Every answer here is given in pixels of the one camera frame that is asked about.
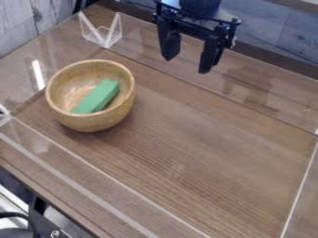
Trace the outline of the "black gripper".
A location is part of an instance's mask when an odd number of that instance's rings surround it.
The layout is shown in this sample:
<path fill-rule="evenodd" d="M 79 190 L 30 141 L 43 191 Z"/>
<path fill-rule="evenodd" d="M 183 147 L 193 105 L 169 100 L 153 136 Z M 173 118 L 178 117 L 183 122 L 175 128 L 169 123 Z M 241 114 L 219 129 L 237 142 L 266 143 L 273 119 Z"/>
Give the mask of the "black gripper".
<path fill-rule="evenodd" d="M 219 63 L 223 48 L 234 46 L 238 16 L 221 7 L 221 0 L 154 0 L 162 56 L 173 60 L 181 53 L 179 28 L 195 37 L 206 37 L 199 73 L 209 73 Z"/>

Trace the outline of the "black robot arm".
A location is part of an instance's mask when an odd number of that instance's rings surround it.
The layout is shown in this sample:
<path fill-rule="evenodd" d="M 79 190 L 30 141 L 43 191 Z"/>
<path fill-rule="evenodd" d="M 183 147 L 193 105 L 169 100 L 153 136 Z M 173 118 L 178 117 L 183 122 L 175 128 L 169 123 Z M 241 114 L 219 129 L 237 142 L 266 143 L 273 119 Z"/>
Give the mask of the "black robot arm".
<path fill-rule="evenodd" d="M 173 60 L 181 53 L 182 34 L 203 40 L 199 73 L 219 64 L 225 49 L 237 41 L 238 16 L 221 8 L 222 0 L 154 0 L 153 20 L 158 27 L 162 56 Z"/>

